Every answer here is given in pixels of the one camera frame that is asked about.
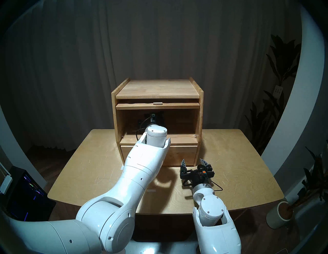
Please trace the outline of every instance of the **plant pot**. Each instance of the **plant pot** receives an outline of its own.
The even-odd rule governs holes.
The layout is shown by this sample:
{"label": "plant pot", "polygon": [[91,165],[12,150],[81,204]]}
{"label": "plant pot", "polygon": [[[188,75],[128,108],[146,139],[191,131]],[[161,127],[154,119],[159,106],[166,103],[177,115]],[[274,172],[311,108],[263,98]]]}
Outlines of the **plant pot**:
{"label": "plant pot", "polygon": [[270,228],[279,228],[290,221],[293,216],[293,211],[288,211],[288,206],[288,202],[281,201],[278,205],[276,205],[268,212],[266,216],[266,221]]}

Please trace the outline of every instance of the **wooden floor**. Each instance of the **wooden floor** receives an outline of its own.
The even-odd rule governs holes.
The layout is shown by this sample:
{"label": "wooden floor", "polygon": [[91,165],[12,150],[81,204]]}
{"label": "wooden floor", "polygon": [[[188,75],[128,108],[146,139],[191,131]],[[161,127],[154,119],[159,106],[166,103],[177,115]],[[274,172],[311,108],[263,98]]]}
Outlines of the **wooden floor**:
{"label": "wooden floor", "polygon": [[[47,193],[73,153],[37,146],[27,152],[29,160],[49,182],[45,187]],[[56,202],[50,221],[75,219],[79,206]],[[229,212],[239,233],[242,253],[275,254],[282,249],[291,252],[299,243],[294,221],[275,230],[266,224],[266,214],[276,204]],[[138,242],[183,241],[194,229],[191,215],[136,215],[133,239]]]}

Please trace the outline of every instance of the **black cable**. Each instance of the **black cable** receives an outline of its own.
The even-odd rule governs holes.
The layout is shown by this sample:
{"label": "black cable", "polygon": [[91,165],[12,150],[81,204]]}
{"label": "black cable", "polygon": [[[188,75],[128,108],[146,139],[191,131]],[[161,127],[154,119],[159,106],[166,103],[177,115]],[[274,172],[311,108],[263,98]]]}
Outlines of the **black cable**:
{"label": "black cable", "polygon": [[[205,175],[203,172],[198,172],[197,173],[198,175]],[[208,178],[208,175],[207,175],[207,170],[206,170],[206,178],[207,178],[207,180],[210,180],[212,183],[214,183],[216,186],[218,186],[219,188],[221,188],[220,190],[214,190],[214,191],[222,191],[223,190],[223,188],[220,186],[220,185],[217,185],[215,182],[213,182],[210,178]]]}
{"label": "black cable", "polygon": [[141,124],[140,124],[140,129],[138,129],[136,132],[135,132],[135,137],[137,138],[137,141],[139,140],[138,139],[138,131],[140,130],[143,130],[143,129],[146,129],[146,128],[141,128],[142,125],[144,124],[145,121],[147,121],[149,118],[151,118],[153,115],[151,114],[150,117],[148,117],[147,119],[145,119]]}
{"label": "black cable", "polygon": [[222,187],[220,185],[217,185],[215,182],[213,182],[210,178],[207,178],[208,180],[210,180],[212,183],[214,183],[216,186],[218,186],[219,188],[221,188],[220,190],[214,190],[214,191],[222,191]]}

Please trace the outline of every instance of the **cable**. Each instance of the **cable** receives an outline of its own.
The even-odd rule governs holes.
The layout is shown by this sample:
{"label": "cable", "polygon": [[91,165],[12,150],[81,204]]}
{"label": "cable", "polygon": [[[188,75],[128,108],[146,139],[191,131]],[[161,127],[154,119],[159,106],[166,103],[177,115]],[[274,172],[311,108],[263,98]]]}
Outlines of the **cable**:
{"label": "cable", "polygon": [[8,175],[10,175],[11,176],[11,174],[6,170],[6,168],[2,165],[2,163],[0,162],[0,165],[1,165],[1,167],[8,173]]}
{"label": "cable", "polygon": [[[205,175],[203,172],[199,172],[198,175]],[[219,188],[221,188],[220,190],[214,190],[214,191],[222,191],[223,188],[220,186],[220,185],[217,185],[215,182],[213,182],[210,178],[208,178],[208,175],[207,175],[207,169],[206,169],[206,178],[207,180],[210,180],[212,183],[214,183],[216,186],[218,186]]]}
{"label": "cable", "polygon": [[218,186],[219,188],[221,188],[220,190],[214,190],[214,191],[222,191],[222,187],[220,185],[217,185],[215,182],[213,182],[210,178],[207,178],[208,180],[210,180],[212,183],[214,183],[216,186]]}
{"label": "cable", "polygon": [[153,115],[151,114],[150,117],[146,118],[141,124],[140,124],[140,129],[138,129],[136,132],[135,132],[135,137],[137,138],[137,141],[139,140],[138,139],[138,131],[140,130],[143,130],[143,129],[146,129],[146,128],[141,128],[142,125],[144,124],[145,121],[147,121],[149,118],[151,118]]}

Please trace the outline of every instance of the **shelf board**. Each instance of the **shelf board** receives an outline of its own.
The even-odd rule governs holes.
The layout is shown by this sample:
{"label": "shelf board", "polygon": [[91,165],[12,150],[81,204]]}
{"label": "shelf board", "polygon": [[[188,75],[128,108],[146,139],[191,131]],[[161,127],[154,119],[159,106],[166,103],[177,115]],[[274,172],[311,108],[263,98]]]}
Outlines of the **shelf board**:
{"label": "shelf board", "polygon": [[153,103],[119,103],[116,105],[117,110],[124,109],[176,109],[176,108],[199,108],[199,103],[163,103],[154,105]]}
{"label": "shelf board", "polygon": [[188,79],[130,80],[116,99],[199,99],[199,94]]}
{"label": "shelf board", "polygon": [[[168,134],[168,138],[171,138],[172,146],[196,146],[197,139],[195,134]],[[135,135],[125,134],[120,141],[121,146],[134,146],[137,142]]]}

